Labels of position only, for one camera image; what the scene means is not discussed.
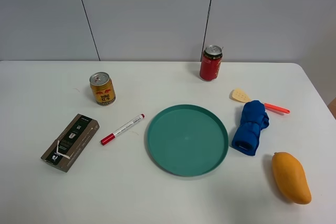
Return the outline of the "blue towel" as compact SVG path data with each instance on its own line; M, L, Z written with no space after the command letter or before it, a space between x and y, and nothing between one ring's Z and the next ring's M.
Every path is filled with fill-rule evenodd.
M242 110L240 125L233 137L232 147L248 156L255 156L261 131L269 126L265 106L258 100L247 102Z

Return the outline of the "red soda can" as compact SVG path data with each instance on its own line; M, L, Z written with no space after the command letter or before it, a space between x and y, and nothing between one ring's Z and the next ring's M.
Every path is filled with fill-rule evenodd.
M222 49L219 46L210 45L204 49L199 72L203 80L212 81L217 78L222 57Z

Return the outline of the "wooden spatula orange handle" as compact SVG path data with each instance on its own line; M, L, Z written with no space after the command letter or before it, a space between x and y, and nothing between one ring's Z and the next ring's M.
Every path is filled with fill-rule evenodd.
M247 103L247 102L251 102L252 99L241 89L235 89L232 91L230 97L238 102L241 103ZM282 108L273 104L269 104L269 103L263 103L265 109L267 110L271 110L271 111L275 111L275 112L279 112L279 113L283 113L283 114L289 114L290 110L286 109L286 108Z

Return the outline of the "green round plate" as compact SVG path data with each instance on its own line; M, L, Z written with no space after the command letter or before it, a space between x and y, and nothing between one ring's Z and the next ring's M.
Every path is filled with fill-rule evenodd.
M164 109L150 122L146 147L158 167L181 177L195 177L216 169L229 143L222 121L211 111L180 104Z

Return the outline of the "red white marker pen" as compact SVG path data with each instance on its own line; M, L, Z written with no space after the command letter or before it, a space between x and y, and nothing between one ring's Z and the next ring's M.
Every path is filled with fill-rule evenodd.
M135 126L137 123L139 123L140 121L142 121L144 118L145 118L144 114L140 114L137 117L133 118L131 121L127 122L125 125L121 126L117 130L115 130L114 132L112 132L111 134L109 134L108 136L106 136L105 138L103 138L100 141L101 145L104 146L104 145L110 143L116 137L118 137L119 135L123 134L128 129L130 129L131 127Z

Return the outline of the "dark brown cardboard box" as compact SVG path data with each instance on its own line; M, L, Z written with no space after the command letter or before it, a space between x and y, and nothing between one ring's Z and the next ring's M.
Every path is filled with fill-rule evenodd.
M99 128L97 120L77 114L41 159L62 172L68 172Z

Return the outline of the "yellow mango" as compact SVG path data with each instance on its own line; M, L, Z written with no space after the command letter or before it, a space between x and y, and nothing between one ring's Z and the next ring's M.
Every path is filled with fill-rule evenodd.
M296 204L309 204L312 196L301 163L286 152L274 153L271 162L280 192Z

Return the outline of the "gold energy drink can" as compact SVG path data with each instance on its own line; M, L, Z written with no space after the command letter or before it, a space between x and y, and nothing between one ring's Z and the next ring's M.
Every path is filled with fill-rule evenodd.
M89 78L90 87L99 105L112 104L116 94L110 76L106 72L97 72Z

